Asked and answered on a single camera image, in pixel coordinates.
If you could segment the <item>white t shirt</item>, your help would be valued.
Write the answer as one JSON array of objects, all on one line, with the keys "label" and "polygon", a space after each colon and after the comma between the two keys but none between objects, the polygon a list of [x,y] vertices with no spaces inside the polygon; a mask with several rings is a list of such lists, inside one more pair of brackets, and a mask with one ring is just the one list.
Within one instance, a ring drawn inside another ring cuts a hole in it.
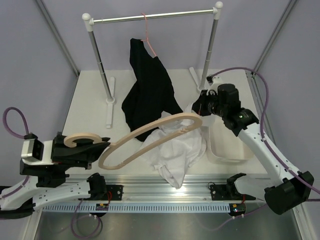
[{"label": "white t shirt", "polygon": [[[159,126],[151,131],[140,149],[167,137],[171,133],[183,130],[193,123],[193,120],[182,119]],[[158,145],[141,157],[155,171],[158,171],[159,175],[172,187],[180,189],[188,169],[200,160],[206,149],[207,142],[199,127]]]}]

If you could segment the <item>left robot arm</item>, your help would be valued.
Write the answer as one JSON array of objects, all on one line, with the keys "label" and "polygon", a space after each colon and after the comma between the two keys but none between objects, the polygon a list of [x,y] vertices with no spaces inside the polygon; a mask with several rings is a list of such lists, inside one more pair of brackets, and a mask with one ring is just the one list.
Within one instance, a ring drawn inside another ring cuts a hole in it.
[{"label": "left robot arm", "polygon": [[0,188],[0,218],[28,217],[47,205],[73,199],[101,200],[107,195],[105,178],[94,173],[87,179],[65,186],[70,168],[89,170],[105,149],[110,138],[92,133],[64,136],[41,142],[29,133],[23,137],[20,174],[25,179],[14,186]]}]

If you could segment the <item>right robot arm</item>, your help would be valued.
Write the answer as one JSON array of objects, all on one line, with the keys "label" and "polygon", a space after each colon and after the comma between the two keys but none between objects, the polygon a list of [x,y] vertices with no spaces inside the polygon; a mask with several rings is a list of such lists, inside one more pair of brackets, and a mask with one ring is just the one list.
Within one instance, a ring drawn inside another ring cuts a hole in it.
[{"label": "right robot arm", "polygon": [[223,83],[216,90],[202,90],[192,110],[203,117],[221,117],[224,126],[249,147],[270,178],[270,183],[265,185],[245,173],[235,174],[226,181],[226,193],[230,198],[255,197],[265,201],[277,215],[309,199],[315,180],[313,175],[309,171],[301,172],[270,141],[262,121],[241,106],[234,84]]}]

